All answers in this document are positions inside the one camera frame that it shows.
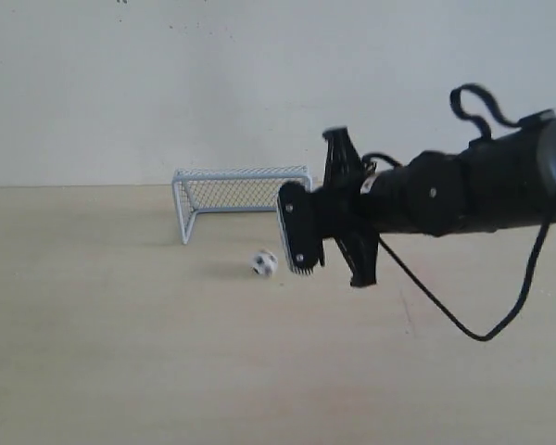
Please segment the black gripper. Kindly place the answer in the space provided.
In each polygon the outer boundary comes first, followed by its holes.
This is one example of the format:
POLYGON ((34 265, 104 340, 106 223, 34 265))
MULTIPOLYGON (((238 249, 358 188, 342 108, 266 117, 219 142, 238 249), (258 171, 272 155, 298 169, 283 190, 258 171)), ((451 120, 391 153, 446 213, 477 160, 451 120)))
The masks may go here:
POLYGON ((376 284, 379 235, 361 212, 360 187, 368 173, 345 126, 322 133, 327 155, 322 186, 312 193, 296 182, 284 183, 276 209, 286 263, 291 273, 311 275, 324 265, 322 238, 332 238, 351 271, 350 285, 376 284))

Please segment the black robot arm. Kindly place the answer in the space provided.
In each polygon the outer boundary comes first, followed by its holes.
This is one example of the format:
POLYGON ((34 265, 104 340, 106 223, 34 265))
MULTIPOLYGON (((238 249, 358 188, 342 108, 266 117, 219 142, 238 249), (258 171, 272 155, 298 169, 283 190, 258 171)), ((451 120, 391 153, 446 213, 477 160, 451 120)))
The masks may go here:
POLYGON ((309 274, 324 262, 323 241, 339 246, 354 287, 376 281, 383 234, 434 237, 493 233, 556 223, 556 117, 539 118, 458 154, 427 150, 411 162, 371 172, 348 131, 325 131, 323 184, 283 184, 277 210, 288 268, 309 274))

